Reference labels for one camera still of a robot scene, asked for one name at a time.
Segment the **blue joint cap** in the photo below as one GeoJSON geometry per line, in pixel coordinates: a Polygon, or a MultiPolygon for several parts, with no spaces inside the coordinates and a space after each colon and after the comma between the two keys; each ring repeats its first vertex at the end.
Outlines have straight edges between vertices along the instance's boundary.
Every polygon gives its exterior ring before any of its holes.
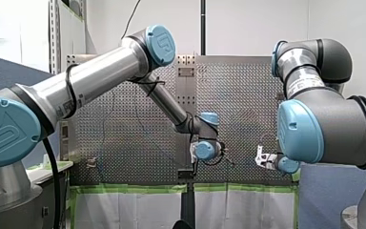
{"type": "Polygon", "coordinates": [[[0,167],[28,155],[39,142],[40,122],[26,105],[0,98],[0,167]]]}
{"type": "Polygon", "coordinates": [[[287,158],[307,163],[318,163],[322,159],[322,130],[305,104],[296,99],[282,102],[277,123],[280,147],[287,158]]]}
{"type": "Polygon", "coordinates": [[[278,161],[278,170],[285,174],[294,174],[300,166],[299,161],[288,159],[286,156],[278,161]]]}
{"type": "Polygon", "coordinates": [[[217,113],[201,113],[200,118],[214,126],[219,125],[219,117],[217,113]]]}
{"type": "Polygon", "coordinates": [[[160,25],[147,27],[146,42],[152,59],[161,67],[174,61],[176,46],[171,33],[160,25]]]}
{"type": "Polygon", "coordinates": [[[214,146],[208,141],[198,142],[195,148],[195,156],[199,160],[211,160],[215,158],[214,146]]]}

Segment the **perforated metal panel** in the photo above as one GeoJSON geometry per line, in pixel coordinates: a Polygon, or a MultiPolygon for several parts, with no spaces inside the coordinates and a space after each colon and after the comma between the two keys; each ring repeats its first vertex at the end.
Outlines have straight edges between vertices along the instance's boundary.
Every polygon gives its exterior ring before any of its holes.
{"type": "MultiPolygon", "coordinates": [[[[197,113],[220,115],[219,137],[236,164],[200,164],[196,182],[290,184],[289,177],[258,168],[254,162],[263,134],[271,134],[264,139],[265,152],[275,149],[275,97],[281,84],[270,75],[270,58],[197,56],[195,62],[197,113]]],[[[175,85],[177,66],[155,71],[172,94],[176,86],[181,87],[175,85]]],[[[69,134],[70,159],[76,161],[71,171],[74,185],[177,183],[181,166],[176,159],[184,158],[175,154],[181,154],[179,138],[172,123],[137,85],[123,83],[82,108],[72,119],[69,134]],[[97,158],[95,167],[88,168],[87,161],[93,158],[97,158]]]]}
{"type": "MultiPolygon", "coordinates": [[[[154,73],[174,94],[174,67],[154,73]]],[[[126,82],[98,97],[78,111],[73,125],[78,163],[72,183],[176,183],[176,133],[137,85],[126,82]],[[88,168],[87,160],[95,157],[96,167],[88,168]]]]}
{"type": "Polygon", "coordinates": [[[232,166],[199,165],[199,182],[289,183],[277,171],[256,166],[263,135],[263,153],[275,150],[277,93],[281,82],[271,76],[270,57],[197,57],[197,112],[217,112],[219,139],[226,143],[232,166]]]}

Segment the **gray partition panel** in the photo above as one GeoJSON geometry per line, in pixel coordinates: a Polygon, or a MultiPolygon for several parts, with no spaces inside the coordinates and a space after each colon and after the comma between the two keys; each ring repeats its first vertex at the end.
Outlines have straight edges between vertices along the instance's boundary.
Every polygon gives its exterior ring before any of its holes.
{"type": "MultiPolygon", "coordinates": [[[[196,56],[188,66],[189,59],[179,58],[155,74],[186,109],[220,115],[219,138],[236,164],[200,163],[196,182],[291,184],[290,176],[254,162],[262,135],[265,153],[275,149],[276,97],[282,86],[270,74],[270,57],[196,56]]],[[[69,126],[70,159],[76,162],[73,185],[176,184],[177,169],[188,162],[181,155],[189,153],[184,153],[188,138],[176,134],[172,123],[130,82],[81,109],[69,126]]]]}
{"type": "MultiPolygon", "coordinates": [[[[24,65],[16,64],[4,59],[0,59],[0,90],[11,87],[15,83],[33,85],[44,79],[51,77],[50,73],[45,73],[24,65]]],[[[50,136],[50,142],[54,152],[58,153],[59,142],[57,133],[50,136]]],[[[46,153],[42,143],[39,143],[34,150],[23,159],[26,168],[43,162],[43,154],[46,153]]]]}

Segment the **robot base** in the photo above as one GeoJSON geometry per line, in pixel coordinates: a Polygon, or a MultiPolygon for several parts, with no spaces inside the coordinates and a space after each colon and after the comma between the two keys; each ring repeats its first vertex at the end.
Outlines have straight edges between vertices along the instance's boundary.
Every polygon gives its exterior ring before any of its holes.
{"type": "Polygon", "coordinates": [[[28,198],[0,207],[0,229],[43,228],[42,192],[41,187],[34,185],[28,198]]]}

